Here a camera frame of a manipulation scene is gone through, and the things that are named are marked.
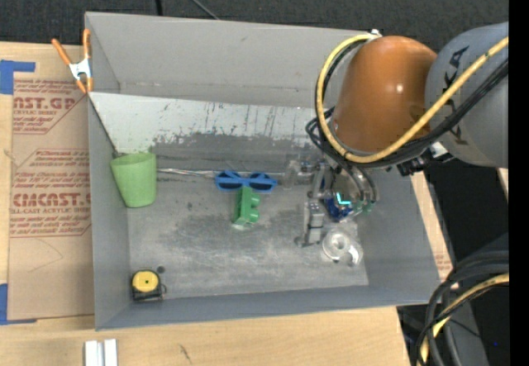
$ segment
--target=green cup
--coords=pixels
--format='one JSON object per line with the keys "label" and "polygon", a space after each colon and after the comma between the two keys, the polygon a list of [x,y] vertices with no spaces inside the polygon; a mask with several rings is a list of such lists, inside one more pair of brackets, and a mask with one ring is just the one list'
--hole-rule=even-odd
{"label": "green cup", "polygon": [[155,154],[125,154],[112,160],[110,167],[127,207],[149,206],[155,201]]}

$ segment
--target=bin floor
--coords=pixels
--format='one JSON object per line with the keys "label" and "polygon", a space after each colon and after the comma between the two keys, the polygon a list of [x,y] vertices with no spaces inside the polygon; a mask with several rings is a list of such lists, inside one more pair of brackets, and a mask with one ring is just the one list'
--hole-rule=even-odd
{"label": "bin floor", "polygon": [[154,204],[128,209],[131,272],[162,266],[166,298],[368,285],[363,262],[335,264],[319,245],[294,244],[307,220],[307,185],[261,193],[260,219],[239,231],[231,225],[235,193],[211,178],[167,177]]}

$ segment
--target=gray bin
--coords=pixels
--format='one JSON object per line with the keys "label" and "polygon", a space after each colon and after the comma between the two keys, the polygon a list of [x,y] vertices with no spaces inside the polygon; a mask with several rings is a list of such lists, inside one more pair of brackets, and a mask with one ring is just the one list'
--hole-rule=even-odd
{"label": "gray bin", "polygon": [[[381,200],[355,218],[360,265],[293,243],[310,183],[282,177],[292,162],[319,158],[304,131],[316,78],[358,31],[92,12],[86,27],[97,329],[427,302],[436,264],[411,181],[395,169],[374,171]],[[250,231],[231,227],[233,194],[192,174],[159,175],[156,202],[128,209],[109,164],[115,151],[142,150],[160,168],[259,170],[279,185],[262,196]],[[133,302],[132,274],[160,265],[165,299]]]}

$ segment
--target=yellow cable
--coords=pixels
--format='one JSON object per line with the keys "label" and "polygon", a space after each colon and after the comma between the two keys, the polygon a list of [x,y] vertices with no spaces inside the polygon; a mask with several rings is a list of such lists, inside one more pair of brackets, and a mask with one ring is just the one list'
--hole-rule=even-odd
{"label": "yellow cable", "polygon": [[[498,275],[494,278],[487,279],[486,281],[483,281],[482,283],[479,283],[477,285],[474,285],[471,289],[464,292],[461,296],[457,297],[446,309],[444,309],[439,315],[443,315],[445,312],[449,311],[453,306],[456,304],[461,303],[466,298],[472,296],[478,291],[484,290],[485,288],[493,287],[494,285],[499,285],[501,283],[508,283],[509,282],[509,274],[503,273],[502,275]],[[447,321],[449,321],[451,318],[451,315],[443,319],[442,321],[439,321],[436,323],[433,328],[433,336],[434,338],[437,337],[439,332],[441,331],[442,327],[445,325]],[[424,340],[421,343],[421,357],[422,361],[426,362],[428,360],[428,355],[430,353],[430,345],[428,344],[428,338],[425,336]],[[417,366],[421,366],[421,362],[417,361]]]}
{"label": "yellow cable", "polygon": [[497,54],[500,50],[504,49],[509,44],[509,38],[505,37],[493,47],[491,47],[487,51],[487,53],[481,55],[472,65],[467,68],[466,71],[461,74],[461,76],[443,93],[443,95],[439,97],[439,99],[437,99],[437,101],[430,107],[430,109],[428,109],[428,111],[425,112],[425,114],[422,115],[421,118],[419,118],[419,120],[402,137],[392,143],[389,147],[379,151],[378,153],[369,154],[366,156],[358,156],[352,154],[351,152],[348,152],[347,149],[343,147],[336,138],[334,138],[334,135],[331,133],[331,130],[329,129],[329,126],[326,123],[325,114],[323,111],[323,84],[325,82],[325,77],[327,75],[328,69],[334,62],[335,57],[348,45],[352,45],[356,41],[360,40],[368,40],[368,36],[360,35],[343,41],[331,52],[331,54],[327,58],[316,84],[316,114],[320,125],[322,126],[322,132],[327,138],[327,140],[331,143],[332,147],[347,160],[362,164],[367,164],[369,162],[374,162],[376,160],[385,158],[386,156],[400,149],[408,141],[410,141],[412,137],[416,135],[445,105],[445,103],[448,102],[448,100],[455,94],[455,92],[457,92],[463,86],[463,84],[468,81],[472,74],[474,74],[479,68],[481,68],[481,66],[487,60],[492,58],[495,54]]}

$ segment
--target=blue object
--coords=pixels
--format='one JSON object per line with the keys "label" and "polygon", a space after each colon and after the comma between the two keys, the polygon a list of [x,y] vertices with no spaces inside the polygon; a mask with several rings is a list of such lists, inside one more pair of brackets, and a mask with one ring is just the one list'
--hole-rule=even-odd
{"label": "blue object", "polygon": [[13,94],[13,73],[35,72],[35,62],[0,60],[0,94]]}
{"label": "blue object", "polygon": [[31,323],[34,321],[8,321],[7,320],[7,284],[0,284],[0,326],[11,323]]}
{"label": "blue object", "polygon": [[235,171],[223,171],[215,177],[215,184],[225,192],[240,190],[244,186],[258,193],[270,193],[278,182],[262,172],[252,172],[248,178],[243,178]]}
{"label": "blue object", "polygon": [[333,194],[332,197],[326,198],[323,202],[329,212],[329,216],[335,221],[341,221],[354,211],[353,204],[342,200],[340,193]]}

